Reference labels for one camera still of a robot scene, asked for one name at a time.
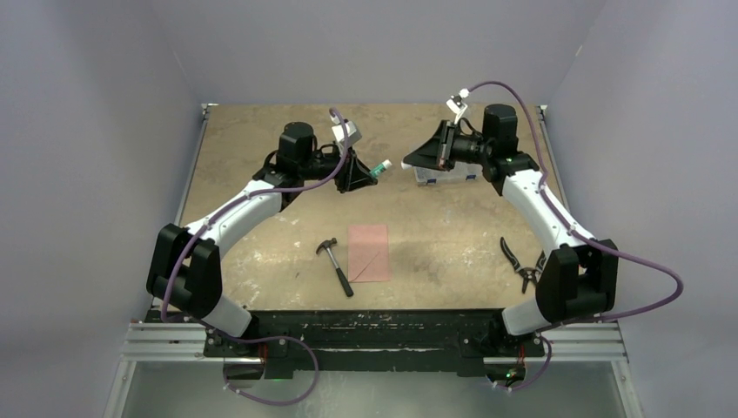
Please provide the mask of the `white green glue stick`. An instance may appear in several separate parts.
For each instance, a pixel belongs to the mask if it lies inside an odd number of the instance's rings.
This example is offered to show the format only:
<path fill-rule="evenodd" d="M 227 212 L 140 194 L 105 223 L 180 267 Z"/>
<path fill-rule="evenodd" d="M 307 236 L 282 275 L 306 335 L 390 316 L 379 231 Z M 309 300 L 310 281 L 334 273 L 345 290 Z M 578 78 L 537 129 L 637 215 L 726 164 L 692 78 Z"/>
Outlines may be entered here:
<path fill-rule="evenodd" d="M 377 178 L 380 174 L 387 171 L 391 167 L 392 162 L 389 159 L 386 159 L 371 169 L 371 175 L 374 178 Z"/>

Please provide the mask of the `black handled hammer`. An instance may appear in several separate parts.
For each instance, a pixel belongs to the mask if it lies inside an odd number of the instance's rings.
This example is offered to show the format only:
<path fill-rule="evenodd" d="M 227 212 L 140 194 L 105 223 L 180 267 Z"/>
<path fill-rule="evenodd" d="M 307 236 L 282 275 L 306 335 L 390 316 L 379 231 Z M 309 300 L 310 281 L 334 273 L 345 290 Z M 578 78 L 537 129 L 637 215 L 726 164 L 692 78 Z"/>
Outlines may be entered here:
<path fill-rule="evenodd" d="M 345 296 L 348 298 L 351 298 L 354 295 L 354 291 L 352 290 L 351 285 L 346 277 L 346 274 L 344 273 L 343 269 L 340 267 L 339 262 L 332 251 L 332 249 L 337 244 L 338 244 L 338 241 L 336 238 L 326 239 L 317 246 L 315 253 L 317 255 L 320 255 L 321 253 L 326 253 L 328 255 L 328 258 L 332 263 L 333 269 L 339 279 L 339 283 L 344 291 Z"/>

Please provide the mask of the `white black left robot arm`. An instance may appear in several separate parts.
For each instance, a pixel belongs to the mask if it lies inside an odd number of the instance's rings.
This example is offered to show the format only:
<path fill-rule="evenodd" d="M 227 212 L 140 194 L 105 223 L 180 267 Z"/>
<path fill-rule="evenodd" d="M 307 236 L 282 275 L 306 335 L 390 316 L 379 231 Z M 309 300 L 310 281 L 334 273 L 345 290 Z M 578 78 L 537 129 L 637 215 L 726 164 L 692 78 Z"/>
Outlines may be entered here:
<path fill-rule="evenodd" d="M 246 186 L 218 209 L 187 226 L 168 224 L 158 233 L 146 290 L 225 333 L 236 355 L 254 353 L 257 319 L 223 290 L 221 260 L 251 230 L 284 211 L 302 192 L 329 181 L 341 192 L 377 185 L 353 150 L 361 138 L 354 122 L 332 117 L 334 140 L 319 145 L 311 125 L 290 122 Z"/>

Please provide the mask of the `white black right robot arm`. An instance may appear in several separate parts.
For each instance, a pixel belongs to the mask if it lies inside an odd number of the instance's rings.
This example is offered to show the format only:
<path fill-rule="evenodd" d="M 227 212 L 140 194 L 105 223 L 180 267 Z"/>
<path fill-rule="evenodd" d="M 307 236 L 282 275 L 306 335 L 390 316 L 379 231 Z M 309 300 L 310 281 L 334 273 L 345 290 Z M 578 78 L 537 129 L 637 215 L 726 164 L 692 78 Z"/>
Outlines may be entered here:
<path fill-rule="evenodd" d="M 443 120 L 435 133 L 402 159 L 403 166 L 449 172 L 457 163 L 479 165 L 483 178 L 523 216 L 546 257 L 533 299 L 505 308 L 488 341 L 510 354 L 530 334 L 566 320 L 614 307 L 618 260 L 610 239 L 597 240 L 578 227 L 551 193 L 541 165 L 519 150 L 516 110 L 490 104 L 480 131 L 464 132 Z"/>

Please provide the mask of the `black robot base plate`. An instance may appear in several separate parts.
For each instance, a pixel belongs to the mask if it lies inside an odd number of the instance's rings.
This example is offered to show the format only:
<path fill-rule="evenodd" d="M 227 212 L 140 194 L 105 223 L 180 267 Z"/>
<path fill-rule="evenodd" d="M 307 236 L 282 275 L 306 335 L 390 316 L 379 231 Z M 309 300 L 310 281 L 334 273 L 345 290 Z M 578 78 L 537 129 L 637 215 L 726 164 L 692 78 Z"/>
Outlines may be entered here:
<path fill-rule="evenodd" d="M 257 310 L 252 338 L 206 332 L 206 357 L 257 358 L 266 379 L 296 371 L 497 374 L 486 358 L 513 365 L 544 354 L 533 334 L 507 334 L 501 309 Z"/>

